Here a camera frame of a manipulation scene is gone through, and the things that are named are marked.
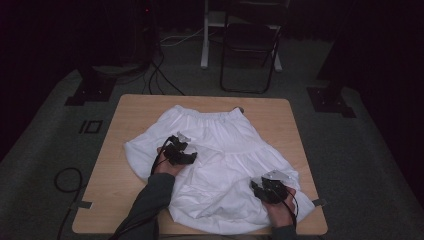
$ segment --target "white skirt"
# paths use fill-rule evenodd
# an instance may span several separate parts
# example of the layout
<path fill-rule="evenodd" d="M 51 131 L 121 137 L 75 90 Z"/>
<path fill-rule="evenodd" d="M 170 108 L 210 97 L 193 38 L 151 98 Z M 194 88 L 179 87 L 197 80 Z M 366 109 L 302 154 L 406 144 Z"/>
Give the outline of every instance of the white skirt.
<path fill-rule="evenodd" d="M 314 209 L 301 192 L 298 172 L 261 139 L 238 108 L 200 113 L 177 105 L 167 110 L 146 132 L 125 144 L 128 162 L 137 176 L 148 179 L 156 149 L 178 132 L 191 139 L 185 153 L 198 155 L 176 178 L 169 205 L 175 222 L 221 235 L 269 226 L 266 209 L 249 185 L 251 178 L 272 170 L 294 179 L 289 187 L 296 189 L 298 222 Z"/>

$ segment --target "hand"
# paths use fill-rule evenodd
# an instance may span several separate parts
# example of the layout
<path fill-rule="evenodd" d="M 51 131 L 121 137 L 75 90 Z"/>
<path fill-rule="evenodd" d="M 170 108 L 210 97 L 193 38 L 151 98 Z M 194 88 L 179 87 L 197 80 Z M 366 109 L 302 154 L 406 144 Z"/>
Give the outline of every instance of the hand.
<path fill-rule="evenodd" d="M 293 213 L 295 209 L 293 204 L 293 196 L 295 195 L 296 190 L 289 187 L 287 187 L 287 190 L 289 191 L 289 195 L 286 200 L 284 200 L 284 202 L 287 204 L 287 206 L 289 206 L 290 209 L 287 209 L 287 207 L 281 202 L 277 204 L 270 204 L 262 201 L 262 204 L 268 211 L 269 220 L 271 221 L 272 226 L 275 228 L 293 225 L 293 219 L 291 217 L 290 211 Z"/>
<path fill-rule="evenodd" d="M 158 154 L 160 153 L 160 150 L 161 150 L 160 147 L 156 149 Z M 186 166 L 186 165 L 180 165 L 180 164 L 172 165 L 169 162 L 169 160 L 166 159 L 163 152 L 159 156 L 158 163 L 159 163 L 159 165 L 156 166 L 154 173 L 169 173 L 169 174 L 173 175 L 174 177 L 176 177 L 178 175 L 178 173 Z"/>

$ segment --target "forearm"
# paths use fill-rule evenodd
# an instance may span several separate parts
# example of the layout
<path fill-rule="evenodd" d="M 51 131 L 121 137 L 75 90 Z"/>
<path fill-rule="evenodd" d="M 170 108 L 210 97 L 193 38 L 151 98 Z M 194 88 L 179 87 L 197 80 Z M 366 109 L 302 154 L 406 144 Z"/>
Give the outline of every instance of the forearm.
<path fill-rule="evenodd" d="M 157 173 L 149 178 L 146 187 L 139 193 L 128 214 L 128 217 L 121 223 L 116 232 L 120 232 L 133 226 L 136 223 L 152 219 L 134 230 L 125 233 L 119 239 L 137 239 L 133 238 L 144 236 L 145 239 L 154 239 L 157 234 L 155 231 L 156 221 L 153 219 L 159 212 L 168 207 L 171 201 L 172 189 L 174 187 L 175 177 L 167 173 Z"/>
<path fill-rule="evenodd" d="M 295 240 L 297 239 L 296 229 L 293 225 L 272 228 L 273 240 Z"/>

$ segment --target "table top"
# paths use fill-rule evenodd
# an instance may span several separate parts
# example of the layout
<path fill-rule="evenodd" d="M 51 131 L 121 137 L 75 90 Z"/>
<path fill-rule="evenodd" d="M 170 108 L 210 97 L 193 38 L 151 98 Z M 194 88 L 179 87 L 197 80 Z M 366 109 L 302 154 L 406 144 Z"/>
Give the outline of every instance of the table top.
<path fill-rule="evenodd" d="M 297 130 L 285 99 L 200 96 L 123 95 L 116 108 L 96 165 L 82 201 L 91 208 L 79 208 L 73 223 L 76 233 L 113 233 L 128 215 L 131 206 L 146 185 L 130 168 L 124 143 L 144 133 L 169 108 L 181 105 L 199 112 L 228 112 L 242 107 L 244 115 L 262 139 L 277 149 L 299 172 L 302 191 L 311 199 L 318 193 Z M 159 215 L 161 234 L 205 234 L 173 222 L 169 211 Z M 322 235 L 327 223 L 321 207 L 316 207 L 297 226 L 297 233 Z M 251 234 L 268 234 L 264 228 Z"/>

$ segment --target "stand base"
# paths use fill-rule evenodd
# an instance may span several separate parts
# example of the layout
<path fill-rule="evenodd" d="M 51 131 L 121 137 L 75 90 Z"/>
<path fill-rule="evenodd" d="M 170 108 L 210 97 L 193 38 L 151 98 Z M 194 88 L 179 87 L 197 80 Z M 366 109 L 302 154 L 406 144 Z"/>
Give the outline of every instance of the stand base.
<path fill-rule="evenodd" d="M 334 102 L 326 102 L 323 97 L 325 88 L 306 88 L 316 112 L 341 113 L 345 118 L 356 118 L 352 108 L 346 106 L 341 96 Z"/>
<path fill-rule="evenodd" d="M 83 106 L 85 102 L 107 102 L 115 87 L 116 79 L 101 79 L 98 90 L 88 92 L 84 81 L 81 82 L 74 96 L 68 97 L 65 106 Z"/>

